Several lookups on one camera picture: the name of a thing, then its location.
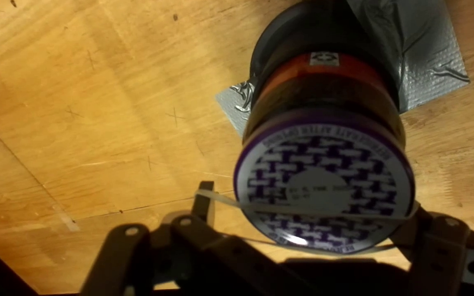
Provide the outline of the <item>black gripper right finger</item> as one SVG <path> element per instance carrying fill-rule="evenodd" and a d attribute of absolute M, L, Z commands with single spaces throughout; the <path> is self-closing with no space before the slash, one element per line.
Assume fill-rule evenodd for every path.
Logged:
<path fill-rule="evenodd" d="M 417 206 L 391 240 L 410 262 L 410 296 L 474 296 L 474 231 L 465 221 Z"/>

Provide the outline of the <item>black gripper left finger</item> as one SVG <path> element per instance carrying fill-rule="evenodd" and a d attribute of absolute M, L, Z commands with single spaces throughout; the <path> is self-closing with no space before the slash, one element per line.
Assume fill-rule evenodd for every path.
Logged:
<path fill-rule="evenodd" d="M 213 181 L 201 181 L 190 212 L 157 231 L 112 229 L 81 296 L 282 296 L 282 268 L 236 236 L 213 229 Z"/>

